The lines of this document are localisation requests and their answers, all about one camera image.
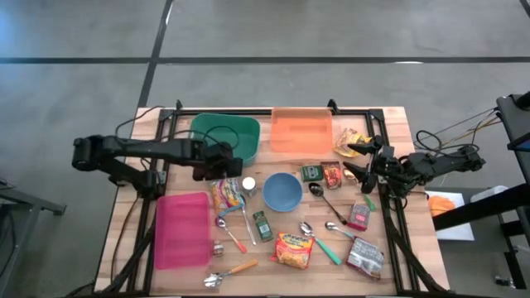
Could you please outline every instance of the pink plastic tray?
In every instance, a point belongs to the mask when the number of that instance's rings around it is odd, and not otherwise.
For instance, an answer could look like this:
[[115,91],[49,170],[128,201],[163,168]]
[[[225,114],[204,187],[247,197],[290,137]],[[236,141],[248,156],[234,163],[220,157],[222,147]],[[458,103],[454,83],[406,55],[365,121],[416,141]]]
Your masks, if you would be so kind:
[[204,192],[158,199],[156,269],[203,266],[210,262],[209,210],[208,195]]

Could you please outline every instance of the light blue bowl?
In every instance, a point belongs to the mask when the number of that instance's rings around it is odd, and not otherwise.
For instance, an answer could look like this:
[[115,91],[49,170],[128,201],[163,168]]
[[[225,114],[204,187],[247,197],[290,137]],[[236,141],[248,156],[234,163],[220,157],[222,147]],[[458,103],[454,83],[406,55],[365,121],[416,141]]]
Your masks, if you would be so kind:
[[289,173],[276,173],[268,177],[263,185],[263,200],[274,211],[294,210],[301,202],[301,196],[300,181]]

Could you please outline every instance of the wooden tabletop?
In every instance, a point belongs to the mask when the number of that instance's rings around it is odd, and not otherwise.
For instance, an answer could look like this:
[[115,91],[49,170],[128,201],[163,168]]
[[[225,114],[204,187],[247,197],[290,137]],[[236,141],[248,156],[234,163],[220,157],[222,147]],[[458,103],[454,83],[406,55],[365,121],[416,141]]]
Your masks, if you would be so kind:
[[[384,111],[388,137],[390,144],[395,147],[395,156],[403,156],[414,151],[410,129],[407,123],[405,109],[402,107],[382,108]],[[140,108],[137,114],[145,111]],[[150,139],[155,136],[159,110],[154,109],[143,118],[137,120],[132,130],[132,138]],[[312,249],[309,268],[305,271],[288,267],[277,262],[270,261],[274,252],[274,241],[261,243],[258,232],[254,225],[251,214],[264,210],[273,232],[294,233],[301,235],[298,224],[301,221],[310,223],[315,234],[323,240],[339,257],[345,260],[351,247],[351,241],[344,235],[325,229],[324,222],[334,221],[340,224],[326,203],[313,196],[304,186],[304,194],[301,204],[290,213],[278,213],[269,209],[262,200],[261,189],[264,181],[277,172],[287,172],[296,175],[301,180],[300,169],[304,165],[315,165],[321,161],[345,161],[342,156],[330,151],[326,154],[286,154],[276,153],[271,149],[271,120],[270,116],[256,116],[261,124],[261,139],[259,152],[253,166],[243,169],[243,177],[252,176],[258,183],[258,193],[248,200],[247,214],[249,222],[253,226],[253,233],[258,244],[253,246],[250,242],[247,229],[243,220],[241,210],[236,210],[225,216],[227,225],[234,236],[241,240],[248,249],[248,253],[242,254],[229,235],[220,228],[212,226],[212,236],[224,245],[224,255],[213,258],[209,267],[180,270],[157,270],[153,271],[151,295],[222,295],[222,296],[345,296],[345,295],[391,295],[395,294],[393,284],[392,268],[388,258],[388,244],[383,225],[381,204],[377,189],[369,195],[377,206],[377,211],[370,214],[369,227],[365,232],[359,232],[346,228],[350,232],[364,238],[365,240],[379,246],[387,256],[383,266],[382,279],[373,281],[361,275],[346,265],[336,266],[315,245]],[[187,129],[193,117],[179,117],[177,131]],[[351,127],[359,132],[368,134],[364,118],[359,116],[334,116],[333,132],[335,139],[342,133],[344,128]],[[349,159],[350,162],[365,166],[368,158],[365,156]],[[128,158],[129,165],[141,169],[137,158]],[[206,181],[193,181],[190,167],[170,166],[167,195],[179,195],[204,191],[209,193]],[[326,190],[325,197],[346,218],[350,208],[355,202],[364,202],[359,187],[343,179],[342,187],[338,190]],[[132,187],[126,186],[119,190],[110,221],[107,239],[105,242],[103,256],[99,267],[96,281],[96,290],[105,288],[110,282],[110,265],[112,255],[119,232],[125,220],[125,216],[134,200],[136,192]],[[151,216],[154,214],[156,202],[152,203]],[[214,218],[213,206],[210,206],[211,218]],[[123,240],[118,248],[117,261],[114,274],[119,272],[133,251],[134,239],[136,237],[138,219],[141,209],[141,200],[134,206],[132,216],[126,227]],[[408,231],[412,242],[412,250],[420,262],[435,280],[445,288],[449,288],[446,270],[441,257],[440,248],[436,240],[434,226],[428,209],[425,195],[414,194],[408,197],[408,206],[405,209]],[[145,273],[146,255],[142,257],[138,274],[138,289],[141,288]],[[402,269],[405,288],[410,288],[407,279],[407,270],[404,257],[398,254],[400,267]],[[243,264],[251,259],[257,259],[259,264],[237,275],[228,276],[223,284],[216,289],[204,287],[203,280],[211,272],[226,272],[232,267]]]

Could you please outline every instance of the green plastic bin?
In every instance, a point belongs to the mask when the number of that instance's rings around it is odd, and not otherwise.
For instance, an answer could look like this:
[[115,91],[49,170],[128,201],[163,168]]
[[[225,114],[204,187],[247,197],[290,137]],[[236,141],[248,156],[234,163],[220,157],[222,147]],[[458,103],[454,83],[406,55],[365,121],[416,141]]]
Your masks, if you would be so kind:
[[[258,154],[260,126],[258,120],[251,117],[223,115],[216,113],[201,113],[191,122],[191,130],[208,132],[212,127],[227,126],[232,128],[239,135],[239,144],[234,149],[234,157],[243,159],[243,166],[251,166]],[[234,132],[226,127],[219,127],[208,133],[219,142],[227,142],[234,146],[237,137]],[[208,145],[214,141],[206,138]]]

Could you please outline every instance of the gray floor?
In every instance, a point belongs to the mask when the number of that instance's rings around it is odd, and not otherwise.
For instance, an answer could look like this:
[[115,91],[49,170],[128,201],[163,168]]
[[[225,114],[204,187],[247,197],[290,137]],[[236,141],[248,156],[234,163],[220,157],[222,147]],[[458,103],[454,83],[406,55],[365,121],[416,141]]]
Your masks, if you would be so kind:
[[[148,57],[164,3],[4,0],[0,57]],[[530,18],[518,0],[180,0],[161,56],[514,56],[528,55],[528,48]],[[103,174],[71,167],[72,142],[111,134],[130,118],[146,69],[0,65],[0,176],[68,204],[62,218],[42,216],[17,297],[64,295],[94,278],[115,188]],[[405,106],[413,132],[436,131],[493,107],[498,96],[528,91],[528,73],[530,64],[515,63],[159,65],[147,106],[173,106],[177,99],[189,107],[322,106],[335,99],[339,105]],[[501,126],[480,132],[486,166],[448,175],[444,186],[521,183],[506,142]],[[453,290],[528,294],[489,284],[498,267],[493,251],[442,248]],[[482,261],[469,261],[471,255]]]

